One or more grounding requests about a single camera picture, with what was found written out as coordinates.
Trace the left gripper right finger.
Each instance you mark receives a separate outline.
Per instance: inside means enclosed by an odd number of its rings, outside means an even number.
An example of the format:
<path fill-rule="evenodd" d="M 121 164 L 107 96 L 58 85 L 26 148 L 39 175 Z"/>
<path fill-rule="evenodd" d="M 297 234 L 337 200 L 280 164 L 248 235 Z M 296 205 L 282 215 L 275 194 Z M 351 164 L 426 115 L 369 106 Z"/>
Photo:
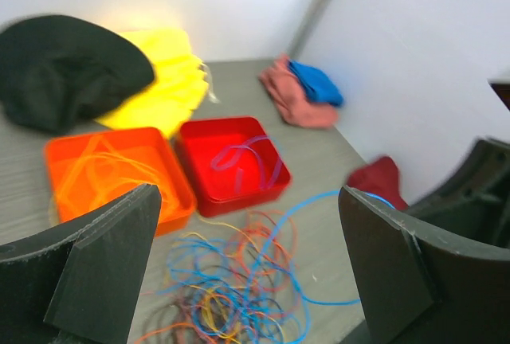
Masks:
<path fill-rule="evenodd" d="M 507 343 L 509 250 L 344 187 L 339 217 L 373 343 Z"/>

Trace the blue cloth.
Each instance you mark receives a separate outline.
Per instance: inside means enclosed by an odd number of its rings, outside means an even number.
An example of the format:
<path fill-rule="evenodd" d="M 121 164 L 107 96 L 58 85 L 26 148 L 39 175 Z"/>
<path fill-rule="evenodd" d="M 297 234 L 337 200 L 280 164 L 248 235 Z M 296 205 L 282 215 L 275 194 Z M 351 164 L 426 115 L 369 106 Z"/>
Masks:
<path fill-rule="evenodd" d="M 340 90 L 322 70 L 295 60 L 288 62 L 288 68 L 300 82 L 309 101 L 336 108 L 343 105 Z"/>

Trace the dark red cloth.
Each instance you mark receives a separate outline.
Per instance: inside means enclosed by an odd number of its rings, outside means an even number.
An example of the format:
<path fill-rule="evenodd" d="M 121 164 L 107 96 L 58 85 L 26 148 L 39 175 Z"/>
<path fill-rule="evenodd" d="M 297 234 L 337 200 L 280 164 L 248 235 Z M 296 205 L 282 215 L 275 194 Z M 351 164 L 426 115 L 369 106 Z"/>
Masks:
<path fill-rule="evenodd" d="M 400 171 L 389 156 L 381 156 L 354 170 L 347 177 L 346 185 L 378 195 L 397 210 L 408 208 L 400 193 Z"/>

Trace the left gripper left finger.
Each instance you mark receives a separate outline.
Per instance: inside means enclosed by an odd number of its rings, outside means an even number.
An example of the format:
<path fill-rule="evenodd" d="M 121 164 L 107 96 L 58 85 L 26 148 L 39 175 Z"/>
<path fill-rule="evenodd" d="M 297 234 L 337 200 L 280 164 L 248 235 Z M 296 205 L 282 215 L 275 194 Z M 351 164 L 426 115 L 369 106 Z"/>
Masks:
<path fill-rule="evenodd" d="M 125 343 L 162 198 L 143 184 L 1 247 L 3 343 Z"/>

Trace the black cloth hat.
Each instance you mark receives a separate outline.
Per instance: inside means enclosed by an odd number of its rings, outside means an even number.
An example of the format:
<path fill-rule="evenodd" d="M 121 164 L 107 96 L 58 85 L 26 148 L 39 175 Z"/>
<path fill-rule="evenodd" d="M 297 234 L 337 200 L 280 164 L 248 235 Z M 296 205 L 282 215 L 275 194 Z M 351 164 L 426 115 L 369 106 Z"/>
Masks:
<path fill-rule="evenodd" d="M 155 79 L 151 62 L 119 34 L 50 14 L 1 31 L 1 105 L 7 119 L 53 135 L 118 108 Z"/>

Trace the pink cloth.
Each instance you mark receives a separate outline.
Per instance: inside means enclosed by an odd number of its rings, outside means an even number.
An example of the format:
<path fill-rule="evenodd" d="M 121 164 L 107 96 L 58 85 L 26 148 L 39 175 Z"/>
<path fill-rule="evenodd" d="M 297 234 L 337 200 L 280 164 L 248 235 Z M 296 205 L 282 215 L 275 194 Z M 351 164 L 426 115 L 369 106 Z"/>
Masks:
<path fill-rule="evenodd" d="M 288 63 L 288 56 L 282 54 L 259 75 L 259 81 L 272 98 L 281 118 L 290 125 L 302 128 L 334 127 L 339 118 L 337 110 L 330 104 L 310 102 Z"/>

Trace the red plastic box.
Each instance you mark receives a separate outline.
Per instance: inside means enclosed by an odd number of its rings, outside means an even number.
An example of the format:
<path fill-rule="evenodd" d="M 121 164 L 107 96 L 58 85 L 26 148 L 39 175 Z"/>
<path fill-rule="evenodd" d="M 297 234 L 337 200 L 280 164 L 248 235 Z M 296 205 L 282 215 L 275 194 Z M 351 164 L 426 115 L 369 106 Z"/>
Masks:
<path fill-rule="evenodd" d="M 292 182 L 275 143 L 252 116 L 187 121 L 175 149 L 204 217 L 275 201 Z"/>

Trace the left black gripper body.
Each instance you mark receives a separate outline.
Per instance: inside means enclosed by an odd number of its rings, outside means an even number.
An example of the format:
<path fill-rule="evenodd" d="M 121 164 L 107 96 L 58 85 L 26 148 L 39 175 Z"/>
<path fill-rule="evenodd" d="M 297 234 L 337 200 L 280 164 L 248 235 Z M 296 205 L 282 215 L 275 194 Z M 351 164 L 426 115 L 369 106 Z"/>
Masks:
<path fill-rule="evenodd" d="M 459 236 L 508 248 L 509 143 L 476 139 L 451 177 L 406 213 Z"/>

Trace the orange plastic box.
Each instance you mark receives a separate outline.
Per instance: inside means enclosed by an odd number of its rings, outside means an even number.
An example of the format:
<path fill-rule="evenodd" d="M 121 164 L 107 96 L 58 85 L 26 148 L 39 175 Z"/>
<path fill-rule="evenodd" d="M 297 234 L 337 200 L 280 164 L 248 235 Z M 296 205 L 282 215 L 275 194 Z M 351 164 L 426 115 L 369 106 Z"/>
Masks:
<path fill-rule="evenodd" d="M 141 127 L 51 139 L 44 149 L 60 223 L 106 205 L 139 185 L 161 193 L 156 235 L 182 229 L 196 197 L 170 142 L 160 130 Z"/>

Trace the yellow cloth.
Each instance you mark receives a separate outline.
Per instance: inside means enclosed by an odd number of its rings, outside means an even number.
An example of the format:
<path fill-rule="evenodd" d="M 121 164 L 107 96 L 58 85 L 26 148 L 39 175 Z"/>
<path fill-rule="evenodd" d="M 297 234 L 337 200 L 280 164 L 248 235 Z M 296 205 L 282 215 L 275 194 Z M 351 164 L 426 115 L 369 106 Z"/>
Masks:
<path fill-rule="evenodd" d="M 120 34 L 151 62 L 155 80 L 96 122 L 112 130 L 154 127 L 169 139 L 198 108 L 209 89 L 203 61 L 192 52 L 182 29 L 149 29 Z"/>

